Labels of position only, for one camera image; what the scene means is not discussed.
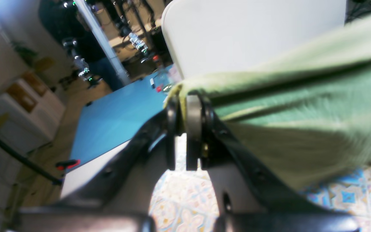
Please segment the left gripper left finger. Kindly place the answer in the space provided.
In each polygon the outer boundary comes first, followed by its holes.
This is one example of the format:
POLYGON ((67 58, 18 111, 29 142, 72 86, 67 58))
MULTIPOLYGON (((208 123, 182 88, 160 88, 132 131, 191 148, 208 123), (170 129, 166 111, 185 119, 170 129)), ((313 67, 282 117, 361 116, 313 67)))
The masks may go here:
POLYGON ((178 97, 150 118, 86 184, 54 204, 22 209, 12 232, 155 232, 154 186, 176 166, 178 97))

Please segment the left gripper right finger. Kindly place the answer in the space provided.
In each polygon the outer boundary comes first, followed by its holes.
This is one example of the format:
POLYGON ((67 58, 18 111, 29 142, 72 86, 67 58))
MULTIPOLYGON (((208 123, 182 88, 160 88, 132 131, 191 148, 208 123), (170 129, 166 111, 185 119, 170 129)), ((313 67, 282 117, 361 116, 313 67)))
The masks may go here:
POLYGON ((319 207, 286 186, 244 147, 209 100, 186 97, 186 169, 210 176, 219 217, 215 232, 358 232, 347 213, 319 207))

